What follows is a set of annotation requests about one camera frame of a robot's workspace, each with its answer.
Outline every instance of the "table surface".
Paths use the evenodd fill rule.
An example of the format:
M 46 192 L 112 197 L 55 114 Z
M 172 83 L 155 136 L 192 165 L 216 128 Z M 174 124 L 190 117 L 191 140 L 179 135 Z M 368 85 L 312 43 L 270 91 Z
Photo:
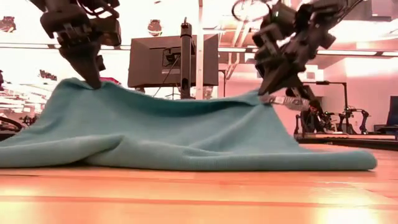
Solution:
M 370 172 L 0 169 L 0 223 L 398 223 L 398 152 L 371 151 Z

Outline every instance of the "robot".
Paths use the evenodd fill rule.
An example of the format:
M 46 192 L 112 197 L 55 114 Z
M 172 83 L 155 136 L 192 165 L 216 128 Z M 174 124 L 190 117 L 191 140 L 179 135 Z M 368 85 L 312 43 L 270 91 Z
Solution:
M 118 0 L 30 0 L 43 13 L 40 23 L 47 35 L 57 33 L 59 52 L 93 88 L 101 87 L 100 71 L 105 69 L 101 45 L 121 45 Z M 111 15 L 100 18 L 104 12 Z
M 350 125 L 349 123 L 347 125 L 347 130 L 343 130 L 342 128 L 344 119 L 353 117 L 354 112 L 359 112 L 362 114 L 362 122 L 359 127 L 361 134 L 369 134 L 369 131 L 366 129 L 366 121 L 368 120 L 368 117 L 370 117 L 370 115 L 366 110 L 356 109 L 356 108 L 348 108 L 345 110 L 344 113 L 338 114 L 338 116 L 340 117 L 340 122 L 338 124 L 338 131 L 346 131 L 348 134 L 356 134 L 352 128 L 352 125 Z
M 258 95 L 264 103 L 277 103 L 292 110 L 307 110 L 315 99 L 309 86 L 297 76 L 315 58 L 317 49 L 328 49 L 336 40 L 328 31 L 336 26 L 362 0 L 316 0 L 302 4 L 298 11 L 278 2 L 264 16 L 253 41 L 259 48 L 256 68 L 263 78 Z M 290 40 L 279 47 L 278 40 Z M 287 88 L 286 97 L 269 94 Z
M 101 87 L 99 72 L 104 70 L 103 59 L 97 55 L 101 44 L 121 44 L 119 14 L 114 10 L 118 0 L 30 0 L 44 13 L 40 18 L 50 38 L 57 33 L 59 52 L 94 89 Z M 335 41 L 328 31 L 337 25 L 362 0 L 315 0 L 302 4 L 298 11 L 280 1 L 269 7 L 262 18 L 261 29 L 253 35 L 259 48 L 256 68 L 263 78 L 258 95 L 264 103 L 279 103 L 292 110 L 306 110 L 314 98 L 309 87 L 298 78 L 305 64 L 314 59 L 319 46 L 327 49 Z M 99 18 L 102 12 L 111 16 Z M 96 16 L 89 19 L 87 14 Z M 279 47 L 278 40 L 290 40 Z M 270 96 L 287 88 L 289 94 Z

